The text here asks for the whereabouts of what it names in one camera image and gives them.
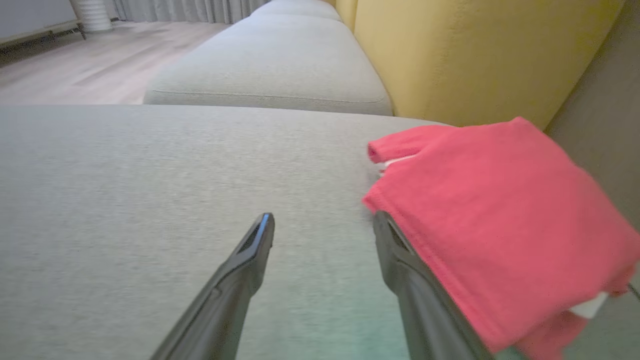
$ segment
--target laminate flooring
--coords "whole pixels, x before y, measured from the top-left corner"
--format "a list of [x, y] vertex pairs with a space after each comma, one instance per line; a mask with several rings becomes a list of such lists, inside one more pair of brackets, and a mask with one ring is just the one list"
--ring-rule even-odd
[[206, 22], [115, 22], [0, 49], [0, 104], [141, 104], [161, 68], [228, 27]]

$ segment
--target yellow cushion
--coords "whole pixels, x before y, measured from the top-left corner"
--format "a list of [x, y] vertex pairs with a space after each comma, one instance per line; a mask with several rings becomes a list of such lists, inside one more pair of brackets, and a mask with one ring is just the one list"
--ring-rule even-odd
[[544, 128], [623, 0], [367, 0], [355, 35], [397, 116]]
[[358, 0], [336, 0], [335, 9], [338, 10], [342, 22], [353, 31], [356, 23], [356, 9]]

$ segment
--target seat cushion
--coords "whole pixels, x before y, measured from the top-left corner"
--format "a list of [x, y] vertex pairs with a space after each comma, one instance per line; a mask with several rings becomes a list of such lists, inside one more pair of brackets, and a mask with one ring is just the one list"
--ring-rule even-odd
[[271, 0], [255, 10], [259, 15], [306, 15], [342, 21], [333, 6], [322, 0]]
[[349, 29], [300, 15], [238, 22], [162, 70], [144, 102], [392, 114]]
[[408, 359], [367, 141], [428, 124], [217, 106], [0, 108], [0, 348], [148, 359], [255, 220], [275, 237], [238, 359]]

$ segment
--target gray curtain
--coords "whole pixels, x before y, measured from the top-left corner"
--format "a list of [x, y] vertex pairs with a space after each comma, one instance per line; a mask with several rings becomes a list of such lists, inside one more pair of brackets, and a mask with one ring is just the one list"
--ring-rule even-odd
[[106, 0], [114, 1], [120, 20], [191, 21], [233, 24], [269, 0]]

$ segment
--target gray upholstery fabric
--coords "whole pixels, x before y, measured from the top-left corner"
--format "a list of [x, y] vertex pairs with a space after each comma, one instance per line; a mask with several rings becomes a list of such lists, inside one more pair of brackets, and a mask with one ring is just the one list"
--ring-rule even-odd
[[144, 102], [392, 114], [350, 30], [302, 15], [242, 20], [163, 69]]
[[0, 108], [3, 359], [147, 359], [255, 217], [238, 360], [407, 359], [367, 141], [422, 120], [212, 106]]
[[269, 14], [306, 15], [342, 21], [335, 8], [322, 0], [271, 0], [269, 6], [260, 7], [252, 16]]

